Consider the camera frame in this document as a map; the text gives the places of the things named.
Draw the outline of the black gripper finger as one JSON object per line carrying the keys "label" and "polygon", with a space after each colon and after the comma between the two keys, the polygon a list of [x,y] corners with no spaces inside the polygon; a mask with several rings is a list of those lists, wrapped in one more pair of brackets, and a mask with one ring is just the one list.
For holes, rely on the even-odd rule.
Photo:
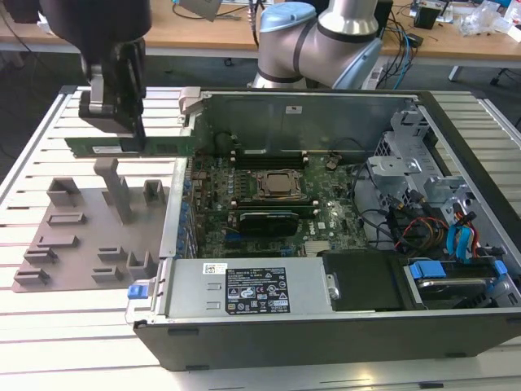
{"label": "black gripper finger", "polygon": [[82,58],[81,65],[90,90],[81,94],[80,118],[105,133],[127,134],[117,120],[116,59],[90,64]]}
{"label": "black gripper finger", "polygon": [[116,102],[117,120],[131,138],[122,141],[124,152],[142,152],[146,135],[142,123],[144,85],[144,61],[146,44],[143,38],[121,44],[116,51]]}

